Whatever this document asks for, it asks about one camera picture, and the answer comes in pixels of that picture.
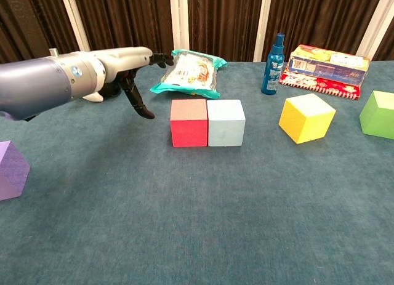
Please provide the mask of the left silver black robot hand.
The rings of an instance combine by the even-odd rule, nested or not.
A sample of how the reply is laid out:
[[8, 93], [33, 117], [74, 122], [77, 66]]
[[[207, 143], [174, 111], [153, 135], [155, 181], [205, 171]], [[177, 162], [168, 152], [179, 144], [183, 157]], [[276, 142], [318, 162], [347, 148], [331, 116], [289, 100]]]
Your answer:
[[174, 58], [164, 53], [154, 53], [147, 47], [122, 47], [97, 53], [105, 67], [105, 82], [115, 83], [125, 92], [130, 104], [138, 115], [153, 119], [155, 115], [147, 109], [135, 84], [139, 69], [157, 64], [161, 68], [172, 66]]

